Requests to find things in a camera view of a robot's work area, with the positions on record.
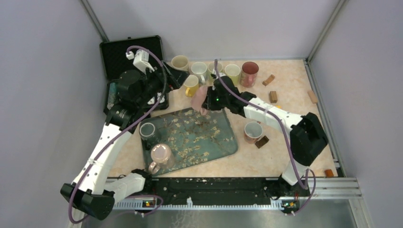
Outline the lime green faceted mug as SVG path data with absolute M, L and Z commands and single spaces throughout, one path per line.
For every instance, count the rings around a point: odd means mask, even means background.
M 241 68 L 236 64 L 228 64 L 224 68 L 224 73 L 233 81 L 235 86 L 239 85 Z

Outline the light pink glass mug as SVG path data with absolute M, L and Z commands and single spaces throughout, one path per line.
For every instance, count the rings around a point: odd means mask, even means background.
M 153 161 L 149 165 L 148 171 L 151 174 L 156 174 L 160 169 L 170 169 L 174 166 L 175 157 L 167 144 L 156 144 L 151 149 L 150 155 Z

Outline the yellow upside-down mug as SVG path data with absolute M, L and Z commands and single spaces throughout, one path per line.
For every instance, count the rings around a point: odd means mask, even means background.
M 183 85 L 186 87 L 185 95 L 193 97 L 199 89 L 199 79 L 195 75 L 189 75 Z

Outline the cream patterned mug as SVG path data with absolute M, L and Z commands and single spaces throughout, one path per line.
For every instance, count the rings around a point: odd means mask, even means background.
M 177 55 L 172 58 L 171 66 L 174 69 L 185 71 L 189 73 L 189 60 L 184 55 Z

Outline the light green mug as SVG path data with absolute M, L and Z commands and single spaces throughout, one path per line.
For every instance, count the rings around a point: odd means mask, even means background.
M 222 71 L 223 71 L 223 65 L 222 65 L 220 62 L 217 63 L 217 69 L 218 69 L 219 72 L 222 72 Z M 208 71 L 207 71 L 207 73 L 208 73 L 208 74 L 207 74 L 208 80 L 209 80 L 209 82 L 212 83 L 212 82 L 214 81 L 214 78 L 213 78 L 212 75 L 215 74 L 214 62 L 211 62 L 211 63 L 208 64 Z

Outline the white and blue mug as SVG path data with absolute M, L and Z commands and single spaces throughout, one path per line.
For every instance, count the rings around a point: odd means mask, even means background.
M 195 62 L 191 66 L 191 72 L 199 79 L 200 84 L 206 84 L 207 82 L 207 70 L 208 67 L 203 62 Z

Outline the terracotta upside-down mug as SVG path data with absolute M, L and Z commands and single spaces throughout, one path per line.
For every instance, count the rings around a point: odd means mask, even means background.
M 263 135 L 263 128 L 258 122 L 249 122 L 244 126 L 244 140 L 254 144 Z

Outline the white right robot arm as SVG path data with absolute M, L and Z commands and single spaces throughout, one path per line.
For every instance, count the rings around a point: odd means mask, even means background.
M 212 86 L 206 88 L 202 108 L 209 111 L 227 108 L 233 114 L 283 133 L 290 162 L 280 176 L 282 180 L 278 188 L 285 196 L 296 192 L 298 184 L 306 187 L 301 178 L 307 176 L 308 168 L 329 142 L 316 114 L 300 115 L 277 108 L 253 93 L 240 92 L 228 76 L 218 77 Z

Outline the red-bottomed glass mug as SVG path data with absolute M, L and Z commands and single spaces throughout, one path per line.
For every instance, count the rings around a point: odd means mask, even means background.
M 240 84 L 247 88 L 253 87 L 259 72 L 258 64 L 248 61 L 242 65 L 241 69 Z

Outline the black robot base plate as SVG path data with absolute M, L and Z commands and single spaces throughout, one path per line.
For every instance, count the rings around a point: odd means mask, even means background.
M 277 178 L 153 178 L 135 193 L 160 196 L 164 205 L 183 205 L 190 198 L 197 206 L 268 205 L 281 197 L 309 194 Z

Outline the pink upside-down mug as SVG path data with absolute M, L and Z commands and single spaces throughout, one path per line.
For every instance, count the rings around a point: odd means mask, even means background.
M 197 89 L 191 100 L 191 108 L 197 112 L 200 112 L 201 115 L 206 115 L 208 113 L 208 110 L 202 107 L 202 104 L 207 97 L 207 92 L 208 87 L 204 85 Z

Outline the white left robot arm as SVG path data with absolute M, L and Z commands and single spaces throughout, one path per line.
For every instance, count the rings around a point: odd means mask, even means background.
M 73 210 L 86 216 L 104 220 L 115 203 L 138 193 L 147 196 L 152 192 L 150 176 L 135 170 L 126 177 L 107 183 L 107 177 L 121 149 L 154 106 L 148 103 L 170 91 L 179 89 L 189 73 L 162 62 L 157 67 L 146 67 L 122 72 L 108 83 L 115 89 L 116 100 L 107 110 L 101 136 L 79 175 L 71 183 L 63 184 L 60 193 L 68 202 L 68 215 L 72 223 Z

